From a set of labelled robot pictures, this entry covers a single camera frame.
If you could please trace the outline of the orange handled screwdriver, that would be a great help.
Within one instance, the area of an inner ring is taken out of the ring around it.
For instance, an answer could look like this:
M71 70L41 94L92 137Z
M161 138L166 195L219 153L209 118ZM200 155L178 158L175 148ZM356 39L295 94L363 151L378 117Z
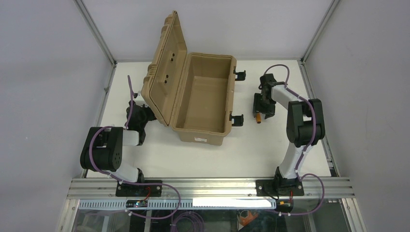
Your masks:
M255 119L256 119L257 124L261 124L262 118L261 118L261 114L259 112L256 113Z

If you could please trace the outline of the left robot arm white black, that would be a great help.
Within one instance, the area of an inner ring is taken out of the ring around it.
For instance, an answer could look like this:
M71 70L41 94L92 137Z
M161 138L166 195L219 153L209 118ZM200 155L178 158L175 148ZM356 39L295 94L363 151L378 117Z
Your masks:
M129 102L124 127L91 127L84 143L80 165L83 169L106 174L120 183L145 183L141 169L123 162L125 146L141 146L146 138L145 127L156 120L150 107Z

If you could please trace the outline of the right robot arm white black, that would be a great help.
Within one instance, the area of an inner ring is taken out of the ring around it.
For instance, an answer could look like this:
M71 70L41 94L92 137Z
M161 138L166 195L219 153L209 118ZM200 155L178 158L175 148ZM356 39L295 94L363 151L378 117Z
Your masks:
M254 94L253 117L258 123L275 115L276 105L287 110L286 135L289 145L283 162L277 167L271 189L284 191L301 185L299 175L307 153L325 136L322 102L306 99L277 81L273 74L260 77L259 93Z

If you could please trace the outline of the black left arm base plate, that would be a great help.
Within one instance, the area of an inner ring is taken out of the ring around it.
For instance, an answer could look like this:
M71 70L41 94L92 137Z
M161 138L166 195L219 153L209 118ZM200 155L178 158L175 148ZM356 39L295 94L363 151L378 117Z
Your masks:
M160 197L162 193L161 180L146 180L147 185L131 185L117 183L116 197Z

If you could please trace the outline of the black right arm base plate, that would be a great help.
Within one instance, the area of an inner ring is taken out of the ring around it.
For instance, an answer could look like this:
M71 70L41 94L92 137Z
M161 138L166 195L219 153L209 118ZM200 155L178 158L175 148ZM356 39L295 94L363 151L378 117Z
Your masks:
M259 179L255 181L257 196L267 197L290 197L304 196L304 188L301 181L295 179Z

